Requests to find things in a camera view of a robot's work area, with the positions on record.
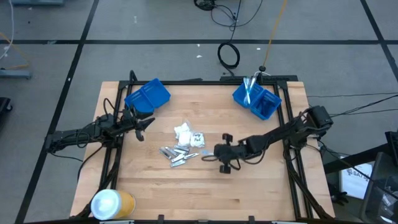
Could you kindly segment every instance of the black floor tape line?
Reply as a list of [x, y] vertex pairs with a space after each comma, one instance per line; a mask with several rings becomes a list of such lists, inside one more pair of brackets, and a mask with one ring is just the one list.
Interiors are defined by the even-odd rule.
[[385, 41], [384, 40], [384, 37], [381, 34], [379, 27], [377, 26], [376, 20], [374, 19], [366, 0], [361, 0], [361, 4], [365, 10], [366, 15], [368, 16], [369, 22], [372, 25], [373, 31], [376, 34], [378, 41], [380, 41], [381, 48], [383, 49], [383, 52], [386, 55], [388, 64], [390, 65], [391, 70], [398, 81], [398, 67], [397, 67], [394, 57], [392, 56], [392, 54], [390, 52], [390, 49], [388, 49], [388, 46], [387, 46], [387, 44], [389, 42], [392, 44], [392, 43], [396, 43], [397, 41], [396, 40], [393, 40], [393, 41]]
[[[113, 45], [151, 45], [151, 44], [222, 44], [224, 39], [175, 39], [175, 40], [85, 40], [84, 44], [113, 44]], [[237, 39], [233, 44], [268, 44], [269, 40]], [[79, 44], [80, 40], [14, 40], [13, 44]], [[374, 45], [378, 40], [272, 40], [272, 44], [303, 44], [303, 45]], [[390, 40], [389, 44], [398, 44], [398, 40]]]
[[[65, 80], [65, 84], [63, 85], [62, 92], [61, 92], [60, 98], [58, 100], [57, 107], [55, 108], [55, 112], [54, 112], [54, 115], [52, 117], [52, 120], [51, 120], [51, 123], [50, 123], [50, 127], [49, 127], [49, 130], [47, 131], [47, 134], [52, 134], [55, 131], [55, 128], [57, 127], [58, 121], [59, 121], [60, 116], [61, 116], [63, 105], [65, 104], [65, 100], [67, 99], [67, 95], [68, 95], [68, 91], [69, 91], [69, 88], [70, 88], [70, 84], [71, 84], [71, 82], [73, 80], [73, 76], [75, 74], [76, 67], [77, 67], [79, 59], [80, 59], [81, 51], [83, 50], [84, 41], [87, 38], [88, 31], [90, 29], [91, 23], [93, 22], [93, 18], [94, 18], [94, 15], [95, 15], [96, 8], [98, 6], [98, 2], [99, 2], [99, 0], [94, 0], [93, 5], [92, 5], [91, 10], [90, 10], [90, 13], [88, 14], [88, 18], [87, 18], [87, 21], [86, 21], [85, 28], [83, 29], [83, 33], [82, 33], [82, 35], [80, 37], [80, 42], [79, 42], [78, 47], [76, 49], [76, 53], [75, 53], [75, 56], [74, 56], [74, 58], [72, 60], [72, 64], [70, 65], [70, 69], [69, 69], [67, 78]], [[18, 211], [15, 223], [23, 223], [24, 220], [25, 220], [27, 211], [29, 209], [29, 205], [30, 205], [30, 203], [32, 201], [33, 194], [35, 192], [37, 183], [39, 181], [39, 177], [40, 177], [40, 174], [42, 172], [42, 169], [43, 169], [44, 162], [45, 162], [46, 158], [47, 158], [47, 153], [45, 151], [44, 144], [43, 144], [42, 150], [41, 150], [40, 155], [39, 155], [39, 158], [37, 159], [37, 162], [36, 162], [35, 169], [33, 170], [32, 177], [30, 178], [30, 182], [29, 182], [29, 185], [27, 187], [24, 199], [22, 200], [21, 207], [20, 207], [20, 209]]]

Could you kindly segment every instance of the blue bin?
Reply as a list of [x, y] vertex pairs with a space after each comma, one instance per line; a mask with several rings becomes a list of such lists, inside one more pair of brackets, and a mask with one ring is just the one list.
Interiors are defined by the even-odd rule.
[[263, 120], [269, 119], [278, 106], [282, 103], [282, 100], [278, 96], [268, 90], [263, 89], [263, 87], [257, 83], [254, 84], [253, 89], [250, 92], [250, 105], [245, 105], [243, 102], [244, 97], [246, 96], [244, 83], [242, 83], [242, 85], [235, 90], [232, 96], [237, 103], [244, 108], [250, 108], [252, 113]]
[[259, 118], [269, 119], [282, 100], [268, 90], [264, 90], [252, 103], [250, 110]]
[[[261, 94], [261, 92], [264, 89], [258, 85], [257, 83], [254, 84], [253, 89], [250, 91], [250, 103], [253, 104], [253, 100], [257, 98], [258, 95]], [[239, 88], [237, 90], [235, 90], [235, 92], [232, 94], [234, 100], [239, 103], [241, 106], [243, 106], [244, 108], [249, 108], [250, 105], [249, 104], [245, 104], [244, 103], [244, 97], [246, 96], [246, 89], [244, 87], [244, 83], [242, 83], [242, 85], [239, 86]]]
[[130, 108], [134, 105], [141, 113], [153, 113], [155, 108], [161, 107], [170, 100], [171, 94], [166, 90], [158, 78], [146, 83], [139, 90], [124, 99]]

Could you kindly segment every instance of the small packet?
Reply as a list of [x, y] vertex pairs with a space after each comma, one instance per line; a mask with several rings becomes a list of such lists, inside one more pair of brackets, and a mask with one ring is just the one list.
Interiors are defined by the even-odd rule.
[[190, 131], [190, 123], [189, 121], [185, 121], [183, 124], [181, 124], [181, 126], [177, 126], [174, 127], [174, 131], [175, 131], [175, 138], [179, 139], [180, 138], [180, 133], [184, 132], [184, 131]]
[[205, 147], [205, 136], [203, 133], [192, 133], [190, 144], [191, 147]]
[[179, 146], [190, 146], [191, 135], [192, 135], [192, 132], [190, 132], [190, 131], [181, 132], [180, 137], [178, 138], [178, 145]]
[[185, 120], [181, 126], [174, 127], [175, 138], [178, 146], [182, 147], [205, 147], [203, 133], [194, 132], [189, 121]]

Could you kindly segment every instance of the white cup lid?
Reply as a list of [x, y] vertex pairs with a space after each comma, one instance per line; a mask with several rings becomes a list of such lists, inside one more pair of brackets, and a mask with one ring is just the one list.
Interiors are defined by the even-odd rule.
[[99, 220], [114, 218], [120, 211], [120, 208], [121, 197], [116, 190], [102, 190], [91, 201], [91, 212]]

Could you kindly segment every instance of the wooden tabletop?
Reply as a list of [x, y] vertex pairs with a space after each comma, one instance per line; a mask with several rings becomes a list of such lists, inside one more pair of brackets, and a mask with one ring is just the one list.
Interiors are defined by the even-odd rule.
[[[118, 82], [104, 82], [99, 93], [94, 118], [102, 115], [103, 100], [114, 103]], [[288, 82], [294, 116], [308, 108], [302, 82]], [[186, 164], [170, 168], [170, 161], [159, 153], [162, 146], [176, 144], [174, 127], [189, 120], [195, 131], [205, 134], [207, 149], [223, 143], [222, 133], [230, 133], [236, 142], [253, 134], [264, 134], [279, 127], [277, 113], [267, 121], [234, 102], [231, 94], [237, 86], [166, 86], [172, 97], [155, 110], [156, 120], [139, 142], [134, 131], [125, 135], [118, 190], [136, 198], [137, 207], [129, 218], [155, 220], [159, 214], [166, 220], [294, 220], [294, 210], [281, 141], [270, 145], [264, 160], [255, 166], [241, 163], [240, 171], [220, 174], [220, 162], [203, 162], [200, 156]], [[287, 112], [284, 102], [284, 118]], [[317, 146], [316, 141], [308, 144]], [[87, 146], [85, 158], [100, 146]], [[81, 171], [71, 215], [76, 215], [90, 201], [98, 188], [105, 150], [91, 158]], [[311, 147], [302, 149], [308, 188], [326, 212], [334, 216], [322, 160]], [[301, 191], [300, 209], [305, 217]]]

